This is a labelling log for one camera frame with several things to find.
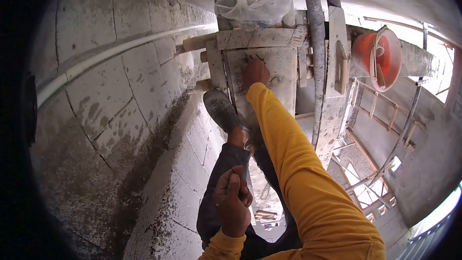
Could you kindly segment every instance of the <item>foot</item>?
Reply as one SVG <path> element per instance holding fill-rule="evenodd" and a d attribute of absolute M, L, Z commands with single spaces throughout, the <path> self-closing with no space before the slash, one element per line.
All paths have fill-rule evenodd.
<path fill-rule="evenodd" d="M 219 90 L 209 90 L 204 94 L 204 105 L 210 117 L 228 135 L 235 126 L 249 132 L 249 129 L 237 116 L 237 113 L 226 94 Z"/>

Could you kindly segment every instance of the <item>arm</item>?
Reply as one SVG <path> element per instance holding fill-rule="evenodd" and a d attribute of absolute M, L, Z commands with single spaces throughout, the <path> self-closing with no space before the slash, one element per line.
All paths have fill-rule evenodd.
<path fill-rule="evenodd" d="M 239 260 L 245 239 L 245 235 L 240 238 L 228 237 L 220 229 L 215 236 L 210 238 L 210 244 L 199 260 Z"/>
<path fill-rule="evenodd" d="M 349 195 L 324 170 L 297 121 L 262 83 L 249 88 L 247 100 L 257 114 L 287 207 L 303 248 L 269 258 L 385 259 L 378 230 Z"/>

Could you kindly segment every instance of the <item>fist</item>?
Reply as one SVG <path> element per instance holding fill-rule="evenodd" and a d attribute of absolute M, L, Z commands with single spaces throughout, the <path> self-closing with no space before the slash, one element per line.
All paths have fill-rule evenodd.
<path fill-rule="evenodd" d="M 242 178 L 242 166 L 235 166 L 221 175 L 212 195 L 221 221 L 221 230 L 228 237 L 239 238 L 250 225 L 249 206 L 252 194 Z"/>
<path fill-rule="evenodd" d="M 251 60 L 246 67 L 241 69 L 241 73 L 242 82 L 247 89 L 254 83 L 268 85 L 269 70 L 266 64 L 259 59 Z"/>

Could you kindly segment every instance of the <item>metal pipe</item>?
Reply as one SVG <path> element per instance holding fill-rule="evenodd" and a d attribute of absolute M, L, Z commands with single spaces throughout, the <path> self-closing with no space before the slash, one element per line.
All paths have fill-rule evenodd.
<path fill-rule="evenodd" d="M 423 23 L 423 31 L 424 31 L 424 44 L 423 44 L 423 46 L 424 46 L 424 49 L 426 49 L 427 48 L 428 30 L 427 30 L 427 24 L 425 22 Z M 369 184 L 369 187 L 371 187 L 375 182 L 377 182 L 378 179 L 381 176 L 384 175 L 385 171 L 388 168 L 390 168 L 391 159 L 393 159 L 393 157 L 396 155 L 396 150 L 401 145 L 401 142 L 402 142 L 402 140 L 404 138 L 404 135 L 406 134 L 406 132 L 407 132 L 407 130 L 409 128 L 409 125 L 411 124 L 411 121 L 412 121 L 412 118 L 413 118 L 413 115 L 414 115 L 414 111 L 415 111 L 415 107 L 417 107 L 417 101 L 419 101 L 419 96 L 420 96 L 420 91 L 421 90 L 422 90 L 422 86 L 419 85 L 415 90 L 415 95 L 414 95 L 414 98 L 412 100 L 411 110 L 409 111 L 409 114 L 407 115 L 406 123 L 404 124 L 404 127 L 403 127 L 403 129 L 401 131 L 401 134 L 398 137 L 398 140 L 396 141 L 395 146 L 393 147 L 390 154 L 388 155 L 388 158 L 385 160 L 384 165 L 380 168 L 377 175 L 374 177 L 372 182 Z"/>
<path fill-rule="evenodd" d="M 122 43 L 118 46 L 112 47 L 110 49 L 107 49 L 101 53 L 98 53 L 95 56 L 92 56 L 91 58 L 88 58 L 82 62 L 79 62 L 78 64 L 70 67 L 67 69 L 63 74 L 55 78 L 52 82 L 50 82 L 46 87 L 44 87 L 37 95 L 37 107 L 41 107 L 47 99 L 49 99 L 50 96 L 52 96 L 58 89 L 60 89 L 62 86 L 67 84 L 68 82 L 72 81 L 74 78 L 78 77 L 82 73 L 86 72 L 90 67 L 99 64 L 101 61 L 106 60 L 114 55 L 117 55 L 121 52 L 124 52 L 126 50 L 129 50 L 131 48 L 140 46 L 142 44 L 148 43 L 150 41 L 159 39 L 161 37 L 166 37 L 170 36 L 176 33 L 180 33 L 183 31 L 191 30 L 191 29 L 196 29 L 196 28 L 214 28 L 212 24 L 208 25 L 196 25 L 196 26 L 189 26 L 189 27 L 183 27 L 179 29 L 174 29 L 174 30 L 169 30 L 169 31 L 164 31 L 164 32 L 159 32 L 156 34 L 148 35 L 142 38 L 134 39 L 129 42 Z"/>
<path fill-rule="evenodd" d="M 381 18 L 373 18 L 373 17 L 367 17 L 367 16 L 363 16 L 363 17 L 364 17 L 364 20 L 368 20 L 368 21 L 380 21 L 380 22 L 384 22 L 384 23 L 391 23 L 391 24 L 396 24 L 396 25 L 399 25 L 399 26 L 404 26 L 404 27 L 407 27 L 407 28 L 410 28 L 410 29 L 413 29 L 413 30 L 417 30 L 417 31 L 420 31 L 420 32 L 424 31 L 423 28 L 419 28 L 417 26 L 413 26 L 413 25 L 398 22 L 398 21 L 381 19 Z M 436 38 L 438 40 L 441 40 L 442 42 L 447 44 L 450 49 L 453 49 L 453 47 L 455 46 L 454 43 L 449 42 L 447 39 L 445 39 L 445 38 L 443 38 L 443 37 L 441 37 L 441 36 L 439 36 L 437 34 L 434 34 L 433 32 L 429 32 L 428 35 L 431 36 L 431 37 L 434 37 L 434 38 Z"/>
<path fill-rule="evenodd" d="M 315 80 L 315 123 L 311 144 L 316 147 L 319 137 L 322 104 L 324 102 L 324 88 L 326 81 L 325 68 L 325 37 L 324 12 L 321 0 L 305 0 L 311 31 L 311 45 L 313 47 L 313 74 Z"/>

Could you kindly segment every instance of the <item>concrete stain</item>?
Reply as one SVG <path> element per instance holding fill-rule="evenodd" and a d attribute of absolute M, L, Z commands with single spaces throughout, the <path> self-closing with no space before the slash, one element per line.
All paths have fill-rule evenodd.
<path fill-rule="evenodd" d="M 101 121 L 99 122 L 99 125 L 104 127 L 104 126 L 107 126 L 108 123 L 109 123 L 109 118 L 107 118 L 106 116 L 103 116 L 101 118 Z"/>
<path fill-rule="evenodd" d="M 88 118 L 93 119 L 95 116 L 96 111 L 98 110 L 99 103 L 95 102 L 94 104 L 91 105 L 90 110 L 88 111 Z"/>
<path fill-rule="evenodd" d="M 87 102 L 89 102 L 90 100 L 90 97 L 89 96 L 85 96 L 83 100 L 81 100 L 79 103 L 78 103 L 78 110 L 81 111 L 84 107 L 84 104 L 86 104 Z"/>

